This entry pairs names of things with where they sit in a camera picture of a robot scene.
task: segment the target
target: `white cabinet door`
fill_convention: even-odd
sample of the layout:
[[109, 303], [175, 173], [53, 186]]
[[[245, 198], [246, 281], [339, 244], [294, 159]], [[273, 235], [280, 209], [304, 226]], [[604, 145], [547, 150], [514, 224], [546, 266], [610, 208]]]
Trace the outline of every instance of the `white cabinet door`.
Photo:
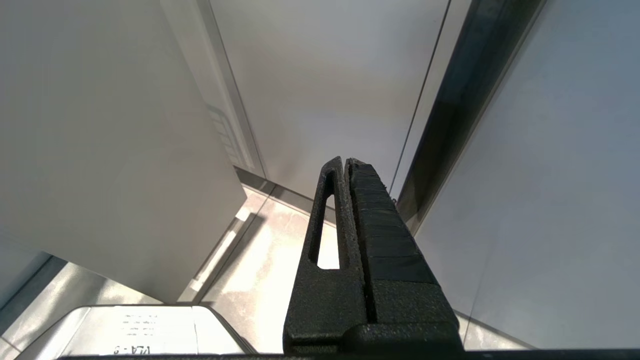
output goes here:
[[0, 11], [0, 229], [174, 302], [244, 193], [157, 1]]

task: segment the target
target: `textured black plastic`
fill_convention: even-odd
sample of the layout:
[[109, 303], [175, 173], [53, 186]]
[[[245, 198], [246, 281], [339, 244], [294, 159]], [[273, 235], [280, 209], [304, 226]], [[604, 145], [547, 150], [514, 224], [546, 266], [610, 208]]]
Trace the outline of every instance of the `textured black plastic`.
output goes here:
[[[339, 270], [317, 267], [334, 194]], [[285, 354], [459, 351], [458, 320], [369, 164], [322, 167], [289, 310]]]
[[[336, 352], [342, 335], [366, 323], [364, 278], [342, 160], [322, 167], [298, 264], [282, 345], [285, 354]], [[335, 197], [339, 270], [317, 267], [326, 200]]]

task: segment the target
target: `floor tile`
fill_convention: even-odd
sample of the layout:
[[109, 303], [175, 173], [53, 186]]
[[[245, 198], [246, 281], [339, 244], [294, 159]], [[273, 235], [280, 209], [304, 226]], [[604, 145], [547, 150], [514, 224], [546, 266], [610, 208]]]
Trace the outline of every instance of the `floor tile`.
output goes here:
[[467, 327], [469, 326], [469, 317], [456, 313], [456, 318], [458, 318], [458, 323], [460, 323], [458, 334], [460, 335], [460, 340], [464, 343], [465, 336], [467, 335]]
[[69, 311], [97, 304], [161, 303], [81, 266], [67, 263], [2, 337], [22, 351]]
[[[268, 199], [201, 303], [224, 316], [259, 352], [282, 352], [282, 327], [308, 220]], [[323, 238], [332, 236], [335, 228], [325, 223]], [[331, 247], [331, 241], [324, 242]], [[337, 265], [328, 260], [326, 266]]]
[[[308, 197], [304, 197], [296, 192], [293, 192], [280, 185], [276, 185], [269, 196], [270, 199], [276, 199], [282, 204], [285, 204], [295, 210], [298, 210], [304, 214], [309, 215], [313, 208], [314, 201]], [[332, 224], [335, 224], [335, 201], [333, 195], [329, 196], [326, 201], [326, 208], [324, 210], [324, 219]]]
[[318, 252], [318, 267], [321, 269], [339, 269], [338, 233], [335, 225], [324, 221], [320, 251]]
[[241, 211], [245, 210], [249, 213], [258, 213], [264, 202], [267, 201], [266, 195], [261, 194], [246, 185], [243, 185], [243, 189], [244, 193], [246, 194], [246, 200], [241, 208]]
[[269, 195], [276, 186], [276, 184], [271, 181], [263, 179], [258, 175], [252, 174], [251, 172], [238, 167], [236, 167], [236, 174], [238, 176], [238, 180], [240, 180], [243, 186], [248, 185], [259, 193]]
[[497, 334], [475, 322], [469, 322], [465, 350], [525, 350], [527, 347]]
[[20, 352], [11, 346], [8, 342], [0, 339], [0, 359], [2, 360], [14, 360]]
[[267, 201], [267, 196], [256, 192], [250, 187], [243, 185], [246, 200], [242, 208], [237, 212], [229, 228], [225, 231], [220, 241], [205, 260], [198, 273], [189, 282], [187, 288], [178, 298], [179, 304], [197, 304], [203, 297], [203, 291], [211, 286], [211, 283], [220, 267], [228, 258], [228, 251], [237, 243], [237, 238], [242, 237], [246, 228], [246, 223], [250, 223], [254, 216], [260, 211], [262, 205]]

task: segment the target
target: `tiled floor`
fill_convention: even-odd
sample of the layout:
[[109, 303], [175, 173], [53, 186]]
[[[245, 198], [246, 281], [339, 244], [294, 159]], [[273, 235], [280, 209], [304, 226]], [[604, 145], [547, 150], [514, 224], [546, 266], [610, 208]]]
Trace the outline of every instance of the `tiled floor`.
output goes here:
[[[185, 302], [217, 310], [259, 352], [282, 352], [282, 326], [296, 275], [309, 215], [246, 187], [247, 201], [203, 270], [183, 294]], [[325, 222], [318, 265], [337, 268], [335, 226]], [[80, 266], [66, 264], [0, 338], [0, 359], [12, 360], [72, 309], [94, 304], [159, 302]], [[460, 320], [465, 348], [524, 348], [507, 338]]]

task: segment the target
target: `white panel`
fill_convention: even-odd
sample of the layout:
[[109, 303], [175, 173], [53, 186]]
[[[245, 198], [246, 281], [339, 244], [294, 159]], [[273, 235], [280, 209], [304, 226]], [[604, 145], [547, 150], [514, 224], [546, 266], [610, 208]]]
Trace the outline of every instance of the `white panel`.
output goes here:
[[447, 1], [211, 4], [268, 179], [312, 198], [340, 155], [390, 186]]
[[165, 302], [244, 200], [157, 1], [3, 4], [0, 227]]
[[480, 284], [471, 315], [534, 347], [640, 346], [638, 18], [547, 3], [417, 235], [454, 306]]

